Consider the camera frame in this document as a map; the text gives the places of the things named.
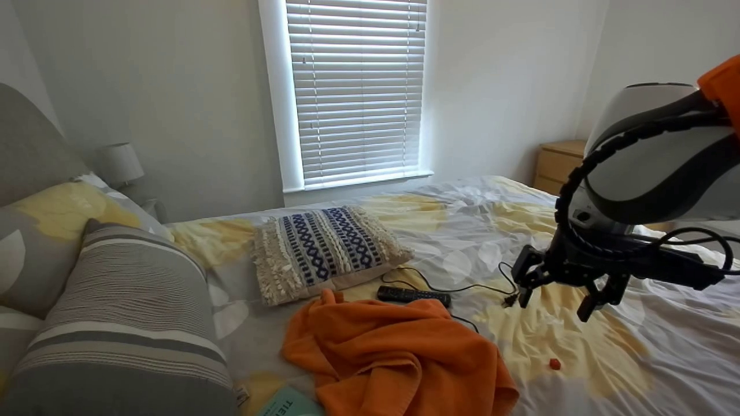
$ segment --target lamp shade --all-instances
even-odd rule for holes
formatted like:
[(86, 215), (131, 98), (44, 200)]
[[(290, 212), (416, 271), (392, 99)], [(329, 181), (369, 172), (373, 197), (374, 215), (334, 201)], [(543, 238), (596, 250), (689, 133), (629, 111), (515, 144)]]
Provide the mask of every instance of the lamp shade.
[(99, 176), (110, 188), (126, 188), (144, 179), (144, 166), (131, 144), (115, 144), (102, 150)]

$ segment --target wooden nightstand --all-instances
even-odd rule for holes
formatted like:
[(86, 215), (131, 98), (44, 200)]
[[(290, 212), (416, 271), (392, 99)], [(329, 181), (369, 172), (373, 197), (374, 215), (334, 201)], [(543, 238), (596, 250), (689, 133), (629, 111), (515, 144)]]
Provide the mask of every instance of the wooden nightstand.
[(559, 195), (570, 172), (583, 161), (584, 141), (553, 141), (536, 153), (533, 188)]

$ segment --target mattress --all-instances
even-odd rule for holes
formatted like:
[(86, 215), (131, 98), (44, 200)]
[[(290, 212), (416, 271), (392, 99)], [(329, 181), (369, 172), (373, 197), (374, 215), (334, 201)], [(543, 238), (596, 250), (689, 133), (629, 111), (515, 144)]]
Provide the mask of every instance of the mattress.
[[(351, 201), (411, 250), (399, 280), (422, 276), (436, 290), (500, 290), (453, 293), (451, 314), (502, 352), (521, 388), (515, 415), (734, 415), (740, 283), (733, 278), (704, 292), (630, 280), (622, 305), (593, 312), (588, 323), (576, 317), (583, 292), (574, 286), (548, 285), (525, 309), (502, 304), (510, 292), (507, 267), (521, 248), (548, 248), (553, 203), (554, 197), (507, 179)], [(312, 391), (312, 380), (280, 359), (285, 327), (305, 304), (263, 307), (255, 278), (257, 228), (272, 215), (312, 208), (319, 205), (171, 224), (175, 243), (207, 271), (216, 338), (251, 404), (281, 384)], [(689, 250), (722, 261), (704, 248)], [(377, 286), (345, 297), (373, 299)]]

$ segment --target striped pillow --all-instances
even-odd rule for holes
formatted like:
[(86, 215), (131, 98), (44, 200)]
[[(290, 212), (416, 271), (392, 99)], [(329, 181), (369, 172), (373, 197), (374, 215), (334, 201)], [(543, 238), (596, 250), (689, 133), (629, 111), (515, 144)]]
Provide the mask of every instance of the striped pillow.
[(266, 223), (257, 256), (260, 299), (280, 305), (377, 280), (410, 252), (360, 210), (325, 208)]
[(200, 271), (156, 235), (87, 224), (0, 415), (237, 415)]

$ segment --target window blinds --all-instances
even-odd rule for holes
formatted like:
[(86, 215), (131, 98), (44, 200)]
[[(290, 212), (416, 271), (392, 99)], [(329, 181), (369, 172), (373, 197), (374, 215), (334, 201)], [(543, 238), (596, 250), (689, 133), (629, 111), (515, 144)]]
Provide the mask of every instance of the window blinds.
[(287, 0), (302, 183), (418, 172), (425, 0)]

